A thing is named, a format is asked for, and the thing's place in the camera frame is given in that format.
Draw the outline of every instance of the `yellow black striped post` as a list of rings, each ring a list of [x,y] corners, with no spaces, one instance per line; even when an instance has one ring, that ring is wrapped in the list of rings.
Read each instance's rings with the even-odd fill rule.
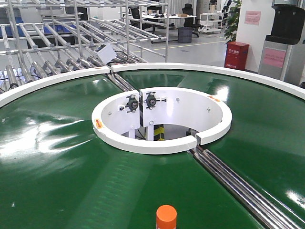
[[[154,141],[164,141],[164,125],[154,125],[153,126],[153,140]]]

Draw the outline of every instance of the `curved belt conveyor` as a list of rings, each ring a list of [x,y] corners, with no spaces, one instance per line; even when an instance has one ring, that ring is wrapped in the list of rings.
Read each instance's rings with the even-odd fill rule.
[[[221,99],[230,130],[170,155],[120,150],[94,133],[97,104],[154,87]],[[173,63],[79,70],[9,90],[0,95],[0,226],[154,228],[169,204],[179,229],[305,228],[304,99],[271,78]]]

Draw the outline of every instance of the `green conveyor belt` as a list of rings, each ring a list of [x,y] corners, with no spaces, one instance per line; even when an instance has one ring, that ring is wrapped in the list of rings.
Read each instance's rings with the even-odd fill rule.
[[[304,216],[302,205],[284,195],[305,195],[304,101],[211,73],[123,75],[140,88],[213,94],[227,86],[232,128],[207,148]],[[100,140],[91,112],[120,92],[99,75],[41,89],[0,109],[1,229],[153,229],[162,204],[177,209],[179,229],[263,228],[190,154],[139,155]]]
[[[136,88],[174,86],[212,95],[220,92],[232,111],[232,126],[223,138],[204,147],[305,228],[304,100],[214,73],[144,70],[121,75]]]

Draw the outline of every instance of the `orange label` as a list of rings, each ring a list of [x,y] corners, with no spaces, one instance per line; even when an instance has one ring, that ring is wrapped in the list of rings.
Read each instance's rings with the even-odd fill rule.
[[[216,99],[216,98],[214,98],[213,96],[208,96],[210,99],[213,99],[213,100],[215,100],[216,102],[220,102],[220,100],[219,99]]]
[[[101,129],[103,127],[103,123],[101,122],[100,119],[95,119],[95,125],[98,129]]]

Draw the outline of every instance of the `bolt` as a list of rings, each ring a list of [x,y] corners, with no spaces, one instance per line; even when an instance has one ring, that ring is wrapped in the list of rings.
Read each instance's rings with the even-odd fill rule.
[[[138,103],[133,102],[133,103],[132,103],[132,108],[135,108],[135,109],[138,108]]]
[[[156,104],[156,101],[154,99],[151,99],[148,103],[149,103],[149,105],[153,105],[154,106]]]

